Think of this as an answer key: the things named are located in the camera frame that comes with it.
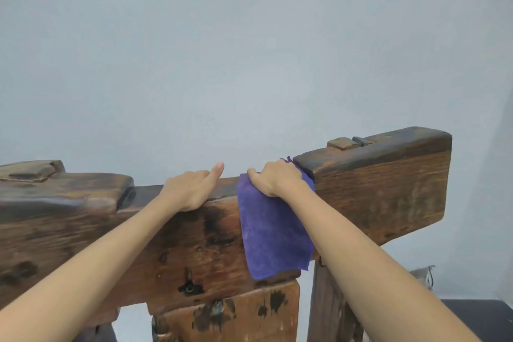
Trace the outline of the person's left hand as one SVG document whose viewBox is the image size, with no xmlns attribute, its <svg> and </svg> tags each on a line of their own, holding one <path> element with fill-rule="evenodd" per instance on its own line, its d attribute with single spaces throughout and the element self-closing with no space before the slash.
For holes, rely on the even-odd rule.
<svg viewBox="0 0 513 342">
<path fill-rule="evenodd" d="M 169 178 L 157 196 L 157 204 L 170 216 L 201 207 L 214 191 L 204 190 L 202 186 L 204 171 L 186 171 Z"/>
</svg>

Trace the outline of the person's right forearm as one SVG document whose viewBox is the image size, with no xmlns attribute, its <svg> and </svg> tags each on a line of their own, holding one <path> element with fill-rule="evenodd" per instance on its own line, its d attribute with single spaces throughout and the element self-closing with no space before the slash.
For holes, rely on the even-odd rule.
<svg viewBox="0 0 513 342">
<path fill-rule="evenodd" d="M 293 209 L 375 342 L 482 342 L 433 293 L 307 185 L 275 194 Z"/>
</svg>

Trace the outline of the grey crumpled bag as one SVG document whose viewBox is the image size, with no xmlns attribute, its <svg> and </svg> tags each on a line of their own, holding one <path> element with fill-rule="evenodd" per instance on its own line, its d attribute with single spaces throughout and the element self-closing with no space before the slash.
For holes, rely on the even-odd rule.
<svg viewBox="0 0 513 342">
<path fill-rule="evenodd" d="M 414 276 L 414 278 L 420 283 L 429 289 L 431 292 L 433 291 L 434 286 L 434 279 L 433 279 L 433 269 L 435 268 L 434 265 L 429 265 L 426 267 L 416 268 L 413 270 L 410 270 L 409 273 Z"/>
</svg>

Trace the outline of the purple cleaning cloth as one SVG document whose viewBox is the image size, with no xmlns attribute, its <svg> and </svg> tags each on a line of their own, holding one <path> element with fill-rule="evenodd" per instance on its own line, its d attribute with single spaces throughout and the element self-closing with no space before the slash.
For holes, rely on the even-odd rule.
<svg viewBox="0 0 513 342">
<path fill-rule="evenodd" d="M 247 174 L 240 175 L 236 195 L 251 278 L 266 280 L 282 272 L 307 271 L 314 246 L 289 205 L 261 193 Z"/>
</svg>

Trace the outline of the dark low table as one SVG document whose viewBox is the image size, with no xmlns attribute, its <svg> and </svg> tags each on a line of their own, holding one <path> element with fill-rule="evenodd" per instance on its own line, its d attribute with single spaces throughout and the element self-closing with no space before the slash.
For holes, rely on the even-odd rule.
<svg viewBox="0 0 513 342">
<path fill-rule="evenodd" d="M 513 342 L 513 309 L 495 299 L 442 299 L 482 342 Z"/>
</svg>

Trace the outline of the rustic dark wooden bench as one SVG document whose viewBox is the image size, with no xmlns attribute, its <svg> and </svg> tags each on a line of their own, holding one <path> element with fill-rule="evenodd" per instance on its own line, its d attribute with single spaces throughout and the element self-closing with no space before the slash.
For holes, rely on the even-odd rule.
<svg viewBox="0 0 513 342">
<path fill-rule="evenodd" d="M 452 136 L 408 127 L 336 138 L 293 158 L 316 193 L 383 245 L 442 220 Z M 153 342 L 296 342 L 298 267 L 253 278 L 236 197 L 223 178 L 206 205 L 178 214 L 149 242 L 85 324 L 109 326 L 139 303 Z M 67 172 L 60 160 L 0 165 L 0 309 L 139 212 L 162 185 Z"/>
</svg>

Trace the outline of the person's left forearm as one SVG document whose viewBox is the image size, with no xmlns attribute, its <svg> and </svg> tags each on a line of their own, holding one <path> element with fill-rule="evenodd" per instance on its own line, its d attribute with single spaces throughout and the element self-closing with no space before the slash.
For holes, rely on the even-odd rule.
<svg viewBox="0 0 513 342">
<path fill-rule="evenodd" d="M 183 198 L 161 194 L 0 311 L 0 342 L 71 342 Z"/>
</svg>

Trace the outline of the person's right hand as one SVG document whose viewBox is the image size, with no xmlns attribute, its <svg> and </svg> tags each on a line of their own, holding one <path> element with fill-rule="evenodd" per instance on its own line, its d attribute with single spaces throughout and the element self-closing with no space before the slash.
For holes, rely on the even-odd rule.
<svg viewBox="0 0 513 342">
<path fill-rule="evenodd" d="M 311 187 L 303 179 L 302 172 L 291 162 L 283 159 L 267 162 L 260 173 L 266 176 L 267 190 L 260 190 L 266 196 L 290 201 L 312 193 Z"/>
</svg>

